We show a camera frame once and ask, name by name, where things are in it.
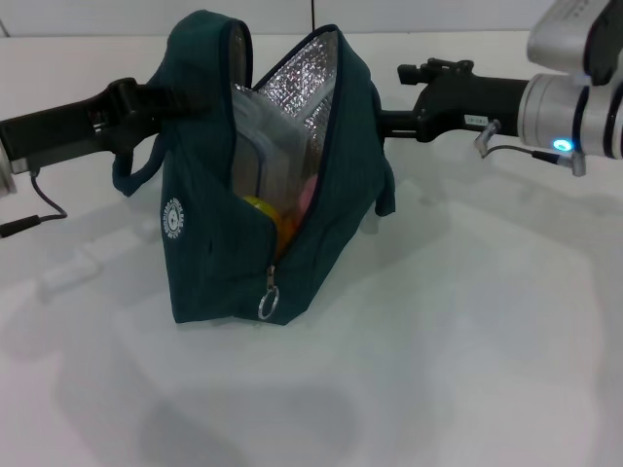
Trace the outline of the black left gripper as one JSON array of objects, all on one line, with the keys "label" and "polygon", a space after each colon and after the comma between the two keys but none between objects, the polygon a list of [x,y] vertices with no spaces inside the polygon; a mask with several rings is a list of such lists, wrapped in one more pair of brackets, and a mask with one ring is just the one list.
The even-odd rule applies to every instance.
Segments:
[{"label": "black left gripper", "polygon": [[86,100],[0,121],[0,150],[10,174],[99,152],[125,156],[159,132],[160,121],[211,111],[201,95],[126,78]]}]

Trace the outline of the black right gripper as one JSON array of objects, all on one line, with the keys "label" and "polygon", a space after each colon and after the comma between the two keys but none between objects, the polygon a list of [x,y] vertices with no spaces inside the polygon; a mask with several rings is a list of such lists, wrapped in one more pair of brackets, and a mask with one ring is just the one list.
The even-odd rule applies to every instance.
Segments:
[{"label": "black right gripper", "polygon": [[397,73],[402,85],[427,85],[414,111],[382,110],[382,137],[416,137],[428,143],[456,130],[482,131],[493,120],[499,133],[518,135],[518,114],[526,80],[478,77],[471,60],[430,58],[422,65],[401,64]]}]

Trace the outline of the dark teal fabric lunch bag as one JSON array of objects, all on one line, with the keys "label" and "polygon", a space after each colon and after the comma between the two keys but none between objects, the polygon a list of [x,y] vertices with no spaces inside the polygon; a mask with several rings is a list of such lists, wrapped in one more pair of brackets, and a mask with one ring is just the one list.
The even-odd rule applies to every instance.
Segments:
[{"label": "dark teal fabric lunch bag", "polygon": [[[334,24],[310,33],[254,81],[247,25],[196,11],[171,31],[155,86],[202,90],[212,111],[166,122],[139,170],[118,158],[113,183],[133,195],[163,177],[161,231],[174,320],[239,318],[285,325],[304,313],[369,211],[395,209],[394,175],[378,129],[380,99],[366,63]],[[303,72],[296,91],[316,88],[316,73],[337,81],[320,122],[325,130],[311,205],[281,256],[273,221],[232,188],[236,148],[232,84],[284,93],[280,77]]]}]

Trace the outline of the clear plastic food container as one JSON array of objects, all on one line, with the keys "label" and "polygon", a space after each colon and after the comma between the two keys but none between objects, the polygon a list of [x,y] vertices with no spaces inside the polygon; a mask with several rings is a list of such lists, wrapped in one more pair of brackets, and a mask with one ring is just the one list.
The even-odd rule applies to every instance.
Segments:
[{"label": "clear plastic food container", "polygon": [[303,187],[309,132],[263,95],[233,91],[237,131],[232,188],[278,213],[293,209]]}]

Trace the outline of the pink toy peach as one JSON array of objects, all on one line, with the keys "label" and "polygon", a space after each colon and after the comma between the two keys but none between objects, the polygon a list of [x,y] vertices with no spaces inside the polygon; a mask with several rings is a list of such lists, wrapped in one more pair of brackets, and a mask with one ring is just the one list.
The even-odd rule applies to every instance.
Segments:
[{"label": "pink toy peach", "polygon": [[303,217],[307,213],[311,202],[312,197],[315,192],[316,184],[317,184],[318,175],[314,174],[311,176],[303,185],[302,191],[299,194],[297,204],[296,204],[296,214],[299,222],[302,221]]}]

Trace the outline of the yellow banana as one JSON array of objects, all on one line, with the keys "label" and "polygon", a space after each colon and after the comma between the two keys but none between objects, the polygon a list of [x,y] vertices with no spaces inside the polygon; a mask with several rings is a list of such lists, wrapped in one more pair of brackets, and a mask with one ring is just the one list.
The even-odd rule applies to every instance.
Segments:
[{"label": "yellow banana", "polygon": [[296,222],[289,215],[280,214],[276,209],[260,198],[247,196],[243,199],[273,221],[276,228],[275,257],[278,259],[296,231]]}]

